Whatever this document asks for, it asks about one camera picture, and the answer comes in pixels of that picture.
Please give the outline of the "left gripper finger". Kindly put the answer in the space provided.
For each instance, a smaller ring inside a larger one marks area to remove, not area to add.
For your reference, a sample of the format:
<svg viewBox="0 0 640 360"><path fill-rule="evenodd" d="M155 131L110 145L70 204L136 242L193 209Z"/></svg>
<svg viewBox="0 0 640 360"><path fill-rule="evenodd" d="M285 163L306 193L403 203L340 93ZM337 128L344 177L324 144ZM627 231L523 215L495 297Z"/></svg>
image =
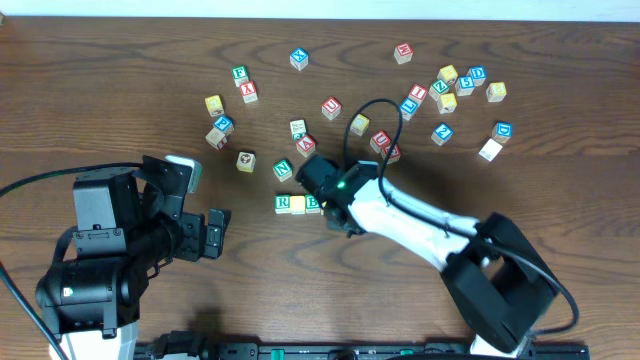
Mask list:
<svg viewBox="0 0 640 360"><path fill-rule="evenodd" d="M192 172L188 165L144 156L142 165L132 172L135 178L146 182L141 198L143 218L163 214L171 220L179 219Z"/></svg>
<svg viewBox="0 0 640 360"><path fill-rule="evenodd" d="M209 210L203 257L218 259L222 255L225 233L230 220L230 210L215 208Z"/></svg>

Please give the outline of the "yellow O block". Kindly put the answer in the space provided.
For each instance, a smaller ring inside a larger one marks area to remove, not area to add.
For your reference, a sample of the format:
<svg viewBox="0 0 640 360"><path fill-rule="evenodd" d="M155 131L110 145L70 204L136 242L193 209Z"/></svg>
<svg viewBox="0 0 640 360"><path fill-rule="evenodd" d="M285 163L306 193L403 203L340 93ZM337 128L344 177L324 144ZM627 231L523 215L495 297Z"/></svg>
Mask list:
<svg viewBox="0 0 640 360"><path fill-rule="evenodd" d="M292 215L305 214L306 213L306 197L304 195L291 196L289 210Z"/></svg>

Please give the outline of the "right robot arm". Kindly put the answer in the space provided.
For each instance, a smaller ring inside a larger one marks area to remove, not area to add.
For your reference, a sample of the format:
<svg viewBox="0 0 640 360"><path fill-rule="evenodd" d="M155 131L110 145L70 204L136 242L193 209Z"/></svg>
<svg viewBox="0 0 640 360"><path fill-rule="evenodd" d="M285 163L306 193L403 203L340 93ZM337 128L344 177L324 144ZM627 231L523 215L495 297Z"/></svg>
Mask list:
<svg viewBox="0 0 640 360"><path fill-rule="evenodd" d="M381 235L436 268L476 335L474 354L521 355L559 292L549 267L503 215L479 221L438 209L380 177L375 162L344 171L314 155L296 180L323 206L332 228Z"/></svg>

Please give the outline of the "green R block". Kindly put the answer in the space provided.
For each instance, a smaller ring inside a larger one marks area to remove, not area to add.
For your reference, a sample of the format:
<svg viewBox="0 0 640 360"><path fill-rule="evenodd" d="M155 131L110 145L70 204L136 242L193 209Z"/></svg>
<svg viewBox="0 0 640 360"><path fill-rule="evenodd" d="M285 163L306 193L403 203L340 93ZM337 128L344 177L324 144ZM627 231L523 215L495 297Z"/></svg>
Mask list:
<svg viewBox="0 0 640 360"><path fill-rule="evenodd" d="M274 211L276 214L289 214L291 196L288 194L277 194L274 196Z"/></svg>

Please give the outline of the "green B block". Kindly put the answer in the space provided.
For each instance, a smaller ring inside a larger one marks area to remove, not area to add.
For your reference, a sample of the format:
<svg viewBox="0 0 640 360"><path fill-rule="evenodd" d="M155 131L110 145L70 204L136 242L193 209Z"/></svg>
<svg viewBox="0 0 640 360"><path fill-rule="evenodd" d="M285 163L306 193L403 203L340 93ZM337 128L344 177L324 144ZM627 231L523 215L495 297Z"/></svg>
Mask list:
<svg viewBox="0 0 640 360"><path fill-rule="evenodd" d="M305 213L306 214L317 214L321 213L322 208L317 201L317 199L310 194L305 195Z"/></svg>

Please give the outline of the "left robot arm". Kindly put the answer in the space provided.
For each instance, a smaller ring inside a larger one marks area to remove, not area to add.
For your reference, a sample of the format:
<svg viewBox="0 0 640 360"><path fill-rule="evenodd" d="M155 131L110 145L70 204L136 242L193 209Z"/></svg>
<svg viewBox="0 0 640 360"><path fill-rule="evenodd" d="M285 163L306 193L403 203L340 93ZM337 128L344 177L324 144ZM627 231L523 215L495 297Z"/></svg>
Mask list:
<svg viewBox="0 0 640 360"><path fill-rule="evenodd" d="M174 260L216 259L227 210L184 210L201 165L150 156L139 165L82 170L73 185L77 224L59 239L36 288L44 323L68 359L132 359L140 299Z"/></svg>

